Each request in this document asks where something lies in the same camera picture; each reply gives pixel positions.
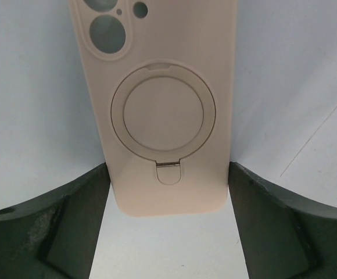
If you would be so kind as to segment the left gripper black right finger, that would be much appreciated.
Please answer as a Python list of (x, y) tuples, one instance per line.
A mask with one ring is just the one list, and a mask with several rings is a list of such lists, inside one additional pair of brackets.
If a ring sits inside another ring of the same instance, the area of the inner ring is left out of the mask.
[(228, 185), (249, 278), (337, 278), (337, 208), (230, 163)]

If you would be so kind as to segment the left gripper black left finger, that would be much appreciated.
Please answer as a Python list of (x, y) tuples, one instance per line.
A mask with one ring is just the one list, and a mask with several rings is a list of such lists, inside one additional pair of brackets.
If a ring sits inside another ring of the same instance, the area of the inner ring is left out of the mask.
[(0, 278), (89, 278), (110, 177), (102, 163), (0, 210)]

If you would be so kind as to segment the beige phone case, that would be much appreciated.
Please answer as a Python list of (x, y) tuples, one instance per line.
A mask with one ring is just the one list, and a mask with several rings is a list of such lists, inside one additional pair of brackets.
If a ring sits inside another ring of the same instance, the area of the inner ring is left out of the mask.
[(129, 216), (228, 197), (237, 1), (69, 1), (116, 203)]

